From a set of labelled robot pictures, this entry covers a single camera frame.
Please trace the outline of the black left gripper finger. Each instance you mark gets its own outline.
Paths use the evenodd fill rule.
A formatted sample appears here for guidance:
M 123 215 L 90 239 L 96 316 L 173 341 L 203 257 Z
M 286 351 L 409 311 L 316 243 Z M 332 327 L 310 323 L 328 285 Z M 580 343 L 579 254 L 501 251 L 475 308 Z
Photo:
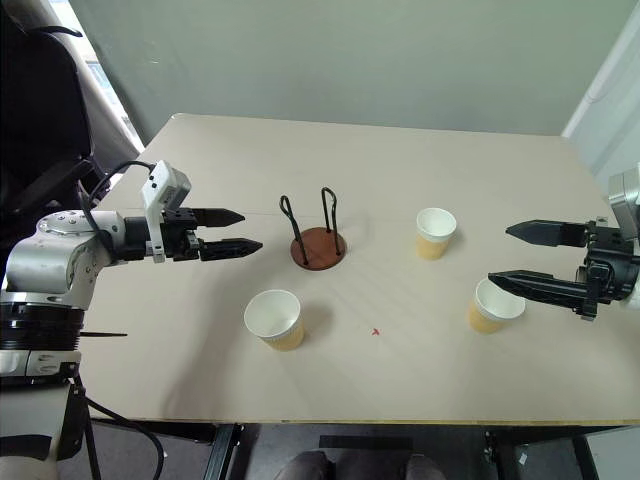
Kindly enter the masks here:
M 194 217 L 199 226 L 222 228 L 245 220 L 242 214 L 224 208 L 195 208 Z
M 256 253 L 262 247 L 261 242 L 245 238 L 214 242 L 199 240 L 199 257 L 203 262 L 243 258 Z

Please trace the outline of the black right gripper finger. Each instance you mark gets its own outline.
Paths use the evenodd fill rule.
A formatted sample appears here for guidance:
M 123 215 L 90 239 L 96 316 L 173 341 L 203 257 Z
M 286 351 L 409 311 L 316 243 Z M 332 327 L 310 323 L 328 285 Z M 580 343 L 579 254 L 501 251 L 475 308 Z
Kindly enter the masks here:
M 573 311 L 592 311 L 584 283 L 556 279 L 550 274 L 526 270 L 489 273 L 488 279 L 513 295 Z
M 529 220 L 506 228 L 505 233 L 532 245 L 584 248 L 588 241 L 586 224 Z

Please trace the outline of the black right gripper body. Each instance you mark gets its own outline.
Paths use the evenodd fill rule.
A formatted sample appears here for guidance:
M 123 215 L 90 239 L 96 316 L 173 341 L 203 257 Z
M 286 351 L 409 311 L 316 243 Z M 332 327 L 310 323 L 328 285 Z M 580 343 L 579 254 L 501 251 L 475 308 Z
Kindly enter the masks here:
M 618 302 L 628 310 L 639 309 L 639 244 L 625 240 L 619 228 L 609 227 L 604 217 L 586 223 L 587 254 L 575 280 L 587 286 L 592 311 L 575 311 L 594 320 L 599 304 Z

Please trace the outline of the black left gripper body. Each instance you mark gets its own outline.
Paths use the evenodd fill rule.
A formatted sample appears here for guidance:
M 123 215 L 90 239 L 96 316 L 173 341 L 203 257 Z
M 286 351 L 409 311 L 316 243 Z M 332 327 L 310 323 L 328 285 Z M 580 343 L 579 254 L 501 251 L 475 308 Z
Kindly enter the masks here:
M 161 233 L 165 255 L 174 262 L 198 260 L 200 242 L 195 234 L 198 221 L 193 210 L 165 210 L 162 220 Z

